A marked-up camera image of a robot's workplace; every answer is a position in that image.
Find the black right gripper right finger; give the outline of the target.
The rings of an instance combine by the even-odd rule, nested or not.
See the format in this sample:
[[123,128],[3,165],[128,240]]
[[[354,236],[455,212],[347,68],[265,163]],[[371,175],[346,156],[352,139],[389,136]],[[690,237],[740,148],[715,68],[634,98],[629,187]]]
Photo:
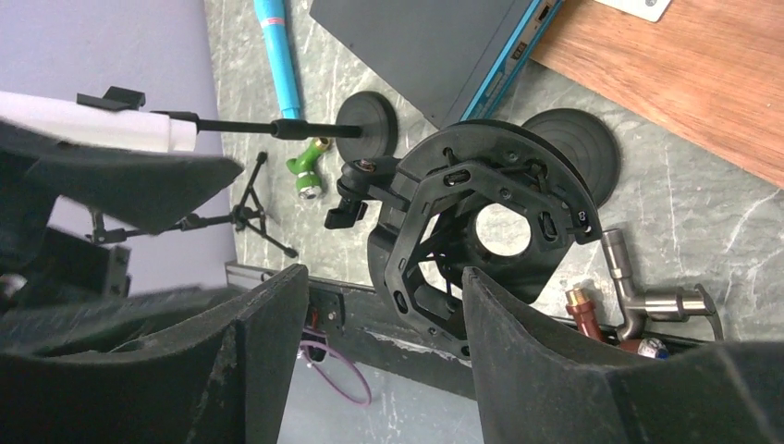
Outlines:
[[665,360],[590,339],[463,273],[487,443],[779,443],[783,346],[712,342]]

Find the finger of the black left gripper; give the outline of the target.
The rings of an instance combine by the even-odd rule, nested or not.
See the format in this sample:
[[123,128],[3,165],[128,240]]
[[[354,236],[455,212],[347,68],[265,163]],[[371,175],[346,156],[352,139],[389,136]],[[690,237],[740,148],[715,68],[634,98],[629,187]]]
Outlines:
[[43,245],[60,196],[159,234],[230,185],[231,158],[68,144],[1,126],[1,267],[22,268]]

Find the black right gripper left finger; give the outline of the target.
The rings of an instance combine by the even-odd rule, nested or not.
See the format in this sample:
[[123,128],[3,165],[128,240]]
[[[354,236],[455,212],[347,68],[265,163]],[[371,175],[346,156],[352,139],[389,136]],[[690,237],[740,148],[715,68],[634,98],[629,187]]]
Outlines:
[[250,290],[4,314],[2,441],[276,442],[308,284],[292,265]]

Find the short black clip stand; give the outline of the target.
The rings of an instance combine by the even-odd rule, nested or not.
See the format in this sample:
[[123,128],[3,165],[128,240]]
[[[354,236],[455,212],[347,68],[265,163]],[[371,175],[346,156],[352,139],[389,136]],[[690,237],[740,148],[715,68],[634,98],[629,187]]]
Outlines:
[[[146,96],[143,92],[111,86],[101,97],[79,93],[75,103],[109,111],[141,111]],[[283,141],[331,138],[336,141],[340,155],[346,162],[362,157],[390,155],[397,144],[398,122],[395,111],[387,99],[377,92],[352,95],[339,108],[334,124],[316,124],[289,118],[279,118],[268,123],[214,120],[186,111],[148,113],[193,122],[197,126],[197,135],[209,131],[267,134]]]

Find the blue toy microphone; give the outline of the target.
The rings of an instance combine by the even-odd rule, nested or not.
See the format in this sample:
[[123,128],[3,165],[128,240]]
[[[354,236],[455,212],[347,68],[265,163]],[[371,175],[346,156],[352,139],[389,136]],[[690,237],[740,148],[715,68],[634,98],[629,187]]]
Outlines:
[[254,0],[267,59],[271,69],[276,99],[283,118],[300,119],[297,78],[291,60],[283,0]]

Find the white microphone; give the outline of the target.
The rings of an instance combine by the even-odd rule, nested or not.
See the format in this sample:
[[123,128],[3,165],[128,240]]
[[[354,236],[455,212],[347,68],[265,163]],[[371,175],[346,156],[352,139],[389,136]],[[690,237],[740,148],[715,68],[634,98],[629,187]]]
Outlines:
[[192,152],[197,139],[190,121],[16,92],[1,93],[1,120],[57,141],[150,153]]

